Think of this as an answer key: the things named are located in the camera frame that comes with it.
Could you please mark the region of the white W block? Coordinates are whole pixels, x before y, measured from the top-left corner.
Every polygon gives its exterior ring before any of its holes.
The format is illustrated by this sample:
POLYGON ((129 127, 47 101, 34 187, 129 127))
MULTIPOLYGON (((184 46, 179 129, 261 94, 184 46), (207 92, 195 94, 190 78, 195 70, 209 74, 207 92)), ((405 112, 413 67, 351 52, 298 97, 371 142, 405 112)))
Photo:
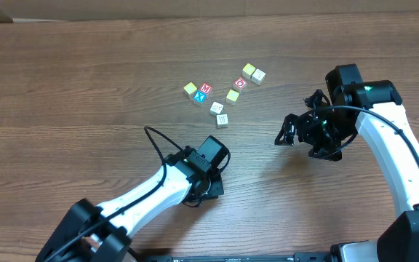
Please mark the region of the white W block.
POLYGON ((228 115, 220 114, 216 116, 217 128, 226 128, 228 126, 228 115))

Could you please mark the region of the white animal block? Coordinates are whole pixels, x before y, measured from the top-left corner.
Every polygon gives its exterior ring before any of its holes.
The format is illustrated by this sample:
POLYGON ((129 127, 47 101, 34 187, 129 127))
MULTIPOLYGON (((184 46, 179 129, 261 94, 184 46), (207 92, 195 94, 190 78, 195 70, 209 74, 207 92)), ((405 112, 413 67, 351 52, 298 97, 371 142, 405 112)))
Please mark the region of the white animal block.
POLYGON ((214 102, 210 107, 210 114, 217 116, 223 113, 224 105, 218 102, 214 102))

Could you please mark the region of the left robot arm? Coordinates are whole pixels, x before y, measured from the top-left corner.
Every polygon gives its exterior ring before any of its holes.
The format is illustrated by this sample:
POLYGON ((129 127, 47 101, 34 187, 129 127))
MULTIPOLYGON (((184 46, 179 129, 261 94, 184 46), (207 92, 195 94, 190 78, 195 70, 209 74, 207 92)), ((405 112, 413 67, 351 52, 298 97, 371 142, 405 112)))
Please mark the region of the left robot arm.
POLYGON ((132 238, 167 208, 198 207, 224 193, 221 173, 230 159, 208 138, 198 149, 168 155, 148 180, 115 199, 76 202, 37 255, 38 261, 122 261, 132 238))

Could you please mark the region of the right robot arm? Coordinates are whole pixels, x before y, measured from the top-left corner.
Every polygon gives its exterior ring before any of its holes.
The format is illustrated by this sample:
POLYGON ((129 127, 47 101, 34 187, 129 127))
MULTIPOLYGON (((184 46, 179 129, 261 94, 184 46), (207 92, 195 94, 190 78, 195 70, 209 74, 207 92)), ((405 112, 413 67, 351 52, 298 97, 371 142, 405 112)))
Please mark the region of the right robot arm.
POLYGON ((365 82, 355 64, 338 65, 321 90, 304 100, 308 111, 289 114, 277 146, 298 140, 309 157, 340 161, 342 150, 362 136, 388 184, 395 221, 376 240, 332 245, 325 253, 295 253, 294 261, 419 261, 419 143, 403 100, 389 80, 365 82))

